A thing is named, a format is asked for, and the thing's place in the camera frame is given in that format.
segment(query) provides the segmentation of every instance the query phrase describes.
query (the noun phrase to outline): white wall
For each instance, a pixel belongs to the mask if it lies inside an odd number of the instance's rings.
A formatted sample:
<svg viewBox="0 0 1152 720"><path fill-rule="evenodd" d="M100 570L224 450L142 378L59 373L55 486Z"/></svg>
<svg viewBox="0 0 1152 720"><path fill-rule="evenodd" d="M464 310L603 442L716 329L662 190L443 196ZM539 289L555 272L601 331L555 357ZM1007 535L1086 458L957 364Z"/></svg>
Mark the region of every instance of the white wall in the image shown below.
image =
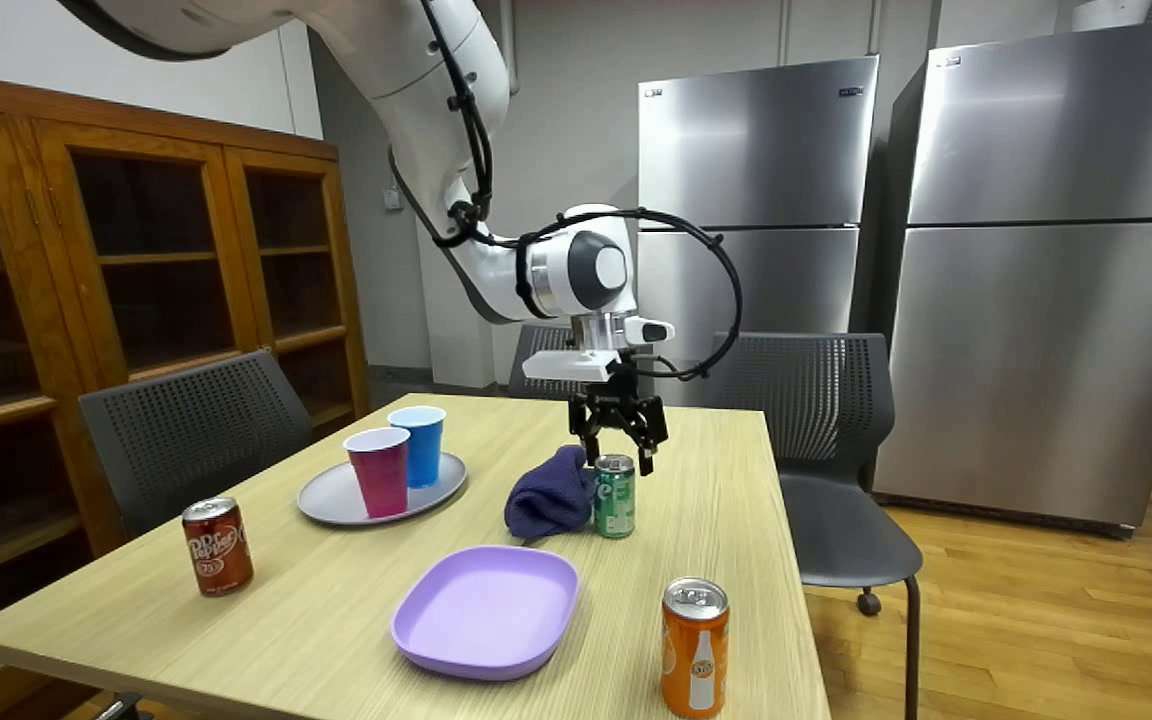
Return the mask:
<svg viewBox="0 0 1152 720"><path fill-rule="evenodd" d="M500 6L478 0L500 35ZM494 234L525 234L567 205L635 205L635 86L659 76L700 76L769 65L806 65L880 51L874 139L888 129L888 104L925 65L935 39L1014 39L1056 28L1059 0L514 0L514 97L509 124L494 129ZM324 91L327 139L350 143L350 230L359 250L359 298L369 318L369 360L396 367L454 364L454 380L509 380L514 329L467 329L489 337L464 352L419 346L417 331L464 325L464 299L435 310L396 289L425 283L417 255L417 222L382 218L382 131L369 107L341 86Z"/></svg>
<svg viewBox="0 0 1152 720"><path fill-rule="evenodd" d="M107 43L55 0L0 0L0 82L324 138L302 26L217 59L159 65Z"/></svg>

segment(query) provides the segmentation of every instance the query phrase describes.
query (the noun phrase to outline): red soda can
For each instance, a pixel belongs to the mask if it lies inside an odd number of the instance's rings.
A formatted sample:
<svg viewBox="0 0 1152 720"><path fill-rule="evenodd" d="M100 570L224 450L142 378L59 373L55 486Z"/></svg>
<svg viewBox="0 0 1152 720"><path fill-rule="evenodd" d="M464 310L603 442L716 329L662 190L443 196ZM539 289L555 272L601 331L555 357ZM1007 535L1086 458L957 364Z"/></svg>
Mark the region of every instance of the red soda can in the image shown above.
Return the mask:
<svg viewBox="0 0 1152 720"><path fill-rule="evenodd" d="M678 575L662 590L659 697L673 717L719 717L728 702L728 594Z"/></svg>
<svg viewBox="0 0 1152 720"><path fill-rule="evenodd" d="M188 503L181 527L203 595L224 595L252 584L243 512L233 497Z"/></svg>

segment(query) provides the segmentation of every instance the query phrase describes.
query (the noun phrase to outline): wooden table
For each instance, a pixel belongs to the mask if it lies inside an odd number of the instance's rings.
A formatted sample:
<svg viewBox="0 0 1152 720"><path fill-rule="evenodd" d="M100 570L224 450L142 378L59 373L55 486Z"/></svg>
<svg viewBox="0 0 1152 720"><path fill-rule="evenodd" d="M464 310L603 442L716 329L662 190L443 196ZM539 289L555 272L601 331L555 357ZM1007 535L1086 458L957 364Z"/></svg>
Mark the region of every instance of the wooden table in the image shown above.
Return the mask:
<svg viewBox="0 0 1152 720"><path fill-rule="evenodd" d="M389 625L448 553L513 544L509 487L571 444L565 406L402 395L448 410L443 454L467 487L431 516L341 534L306 524L294 492L345 463L334 434L235 487L255 581L197 594L181 524L164 524L0 614L0 664L271 717L667 717L655 692L659 594L673 575L728 590L733 720L828 717L765 418L673 410L655 476L639 482L629 540L549 535L578 574L561 652L528 681L464 683L408 667ZM382 423L379 410L350 428ZM631 454L603 434L603 454Z"/></svg>

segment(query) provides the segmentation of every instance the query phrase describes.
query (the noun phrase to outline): purple plate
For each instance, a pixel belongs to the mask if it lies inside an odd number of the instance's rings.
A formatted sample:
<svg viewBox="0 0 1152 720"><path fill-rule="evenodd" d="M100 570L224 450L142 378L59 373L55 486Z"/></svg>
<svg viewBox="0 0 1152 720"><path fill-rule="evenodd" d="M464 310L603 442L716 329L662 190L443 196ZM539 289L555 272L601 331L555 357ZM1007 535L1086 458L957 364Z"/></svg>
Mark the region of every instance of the purple plate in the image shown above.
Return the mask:
<svg viewBox="0 0 1152 720"><path fill-rule="evenodd" d="M419 575L389 637L417 667L514 681L561 647L575 594L575 570L550 553L464 547Z"/></svg>

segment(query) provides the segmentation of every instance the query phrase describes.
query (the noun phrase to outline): gray plate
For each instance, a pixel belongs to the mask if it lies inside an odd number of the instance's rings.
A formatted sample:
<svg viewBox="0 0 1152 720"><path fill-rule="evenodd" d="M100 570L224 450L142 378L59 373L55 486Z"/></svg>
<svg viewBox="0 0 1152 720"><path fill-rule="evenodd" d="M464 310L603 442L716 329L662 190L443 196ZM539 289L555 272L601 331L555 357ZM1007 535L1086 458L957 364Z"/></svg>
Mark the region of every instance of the gray plate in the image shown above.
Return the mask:
<svg viewBox="0 0 1152 720"><path fill-rule="evenodd" d="M334 463L301 487L294 507L317 524L377 527L377 524L400 524L408 516L431 512L448 503L450 497L461 497L464 486L467 486L464 459L443 454L439 482L431 487L408 487L408 512L369 516L350 463Z"/></svg>

